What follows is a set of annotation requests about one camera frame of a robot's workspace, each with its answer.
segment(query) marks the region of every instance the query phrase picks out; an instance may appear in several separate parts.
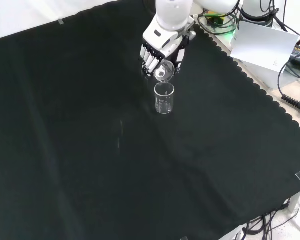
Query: small glass cup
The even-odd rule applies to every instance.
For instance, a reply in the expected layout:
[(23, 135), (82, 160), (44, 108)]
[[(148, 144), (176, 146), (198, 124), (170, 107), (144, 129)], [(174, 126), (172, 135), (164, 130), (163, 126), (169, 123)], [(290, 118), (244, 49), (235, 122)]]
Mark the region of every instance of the small glass cup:
[(169, 114), (174, 108), (175, 87), (169, 82), (159, 82), (154, 87), (155, 110), (160, 114)]

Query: transparent container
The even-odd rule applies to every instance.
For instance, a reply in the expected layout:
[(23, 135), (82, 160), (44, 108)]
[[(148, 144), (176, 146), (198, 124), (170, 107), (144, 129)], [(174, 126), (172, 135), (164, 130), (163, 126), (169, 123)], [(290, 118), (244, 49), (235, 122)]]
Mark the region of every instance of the transparent container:
[(154, 87), (155, 110), (160, 114), (169, 114), (174, 108), (175, 87), (169, 82), (159, 82)]
[(154, 77), (161, 83), (168, 83), (175, 75), (175, 66), (168, 60), (162, 60), (154, 71)]

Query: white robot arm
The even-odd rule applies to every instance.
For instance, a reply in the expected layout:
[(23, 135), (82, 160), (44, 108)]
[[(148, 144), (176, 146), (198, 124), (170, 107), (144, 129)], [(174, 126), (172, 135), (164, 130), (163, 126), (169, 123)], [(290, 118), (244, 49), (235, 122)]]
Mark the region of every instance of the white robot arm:
[[(223, 14), (230, 12), (238, 0), (197, 0), (211, 11)], [(156, 15), (143, 33), (140, 58), (142, 69), (152, 75), (163, 59), (169, 59), (180, 71), (185, 47), (196, 36), (195, 20), (190, 16), (193, 0), (156, 0)]]

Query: black tablecloth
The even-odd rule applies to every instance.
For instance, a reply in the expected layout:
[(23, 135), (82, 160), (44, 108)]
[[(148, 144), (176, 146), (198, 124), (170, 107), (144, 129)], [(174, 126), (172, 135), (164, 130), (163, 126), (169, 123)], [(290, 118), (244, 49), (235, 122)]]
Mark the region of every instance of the black tablecloth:
[(0, 39), (0, 240), (217, 240), (300, 191), (300, 128), (208, 35), (143, 101), (120, 0)]

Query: wire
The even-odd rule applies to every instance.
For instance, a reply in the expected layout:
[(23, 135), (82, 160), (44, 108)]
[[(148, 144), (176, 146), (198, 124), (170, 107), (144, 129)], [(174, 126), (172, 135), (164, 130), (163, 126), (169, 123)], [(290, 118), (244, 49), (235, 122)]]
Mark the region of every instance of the wire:
[(262, 219), (260, 219), (255, 225), (253, 225), (250, 229), (249, 229), (249, 231), (251, 231), (255, 226), (257, 226), (259, 223), (261, 223), (261, 221), (262, 221)]
[(269, 7), (266, 9), (266, 10), (263, 10), (263, 8), (262, 8), (262, 0), (260, 0), (260, 9), (261, 9), (261, 11), (263, 12), (263, 13), (267, 13), (270, 9), (269, 9)]
[(286, 18), (286, 8), (287, 8), (287, 0), (284, 2), (284, 10), (283, 10), (283, 21), (282, 23), (285, 23), (285, 18)]
[(290, 29), (292, 32), (294, 32), (295, 34), (299, 35), (300, 37), (300, 34), (298, 32), (296, 32), (295, 30), (293, 30), (291, 27), (288, 27), (285, 23), (282, 22), (282, 24), (287, 28), (287, 29)]
[[(291, 31), (293, 31), (295, 34), (299, 35), (300, 34), (298, 32), (296, 32), (295, 30), (293, 30), (292, 28), (290, 28), (289, 26), (287, 26), (286, 24), (284, 24), (283, 22), (281, 22), (276, 16), (274, 16), (275, 20), (279, 23), (281, 23), (283, 26), (285, 26), (286, 28), (290, 29)], [(281, 88), (280, 88), (280, 76), (281, 76), (281, 73), (282, 71), (284, 70), (284, 68), (288, 65), (288, 63), (290, 63), (292, 60), (295, 60), (296, 58), (299, 58), (300, 57), (300, 54), (297, 55), (297, 56), (294, 56), (292, 58), (289, 59), (289, 61), (283, 65), (283, 67), (281, 68), (280, 72), (279, 72), (279, 75), (278, 75), (278, 82), (277, 82), (277, 85), (278, 85), (278, 89), (279, 89), (279, 92), (282, 96), (284, 96), (283, 92), (281, 91)]]
[(289, 220), (285, 221), (284, 223), (280, 224), (279, 226), (276, 226), (276, 227), (272, 228), (272, 230), (275, 230), (275, 229), (277, 229), (277, 228), (279, 228), (279, 227), (285, 225), (287, 222), (289, 222), (289, 221), (291, 221), (292, 219), (294, 219), (294, 218), (298, 215), (298, 213), (299, 213), (299, 209), (298, 209), (298, 211), (296, 212), (296, 214), (295, 214), (293, 217), (291, 217)]
[(300, 79), (300, 75), (297, 74), (289, 65), (286, 66), (288, 69), (290, 69), (291, 72), (295, 75), (296, 78)]
[[(246, 229), (249, 229), (249, 225), (250, 225), (250, 222), (248, 222), (248, 223), (246, 224)], [(247, 237), (247, 234), (248, 234), (248, 231), (245, 231), (245, 232), (244, 232), (244, 235), (243, 235), (243, 238), (242, 238), (241, 240), (245, 240), (246, 237)]]
[(268, 231), (266, 231), (266, 234), (263, 234), (263, 237), (262, 237), (262, 239), (264, 240), (267, 240), (268, 239), (268, 234), (269, 234), (269, 232), (270, 232), (270, 229), (271, 229), (271, 231), (273, 230), (273, 228), (272, 228), (272, 221), (273, 221), (273, 219), (275, 218), (275, 215), (278, 213), (278, 211), (276, 211), (274, 214), (273, 214), (273, 216), (272, 216), (272, 213), (270, 213), (270, 220), (269, 220), (269, 222), (268, 222), (268, 224), (267, 225), (269, 225), (269, 228), (268, 228)]
[(281, 91), (281, 88), (280, 88), (280, 76), (281, 76), (281, 74), (282, 74), (284, 68), (285, 68), (292, 60), (295, 60), (296, 58), (299, 58), (299, 57), (300, 57), (300, 54), (297, 55), (297, 56), (294, 56), (294, 57), (290, 58), (290, 60), (287, 61), (287, 62), (283, 65), (283, 67), (281, 68), (281, 70), (280, 70), (280, 72), (279, 72), (277, 85), (278, 85), (279, 92), (280, 92), (280, 94), (281, 94), (282, 96), (284, 96), (284, 94), (283, 94), (283, 92)]

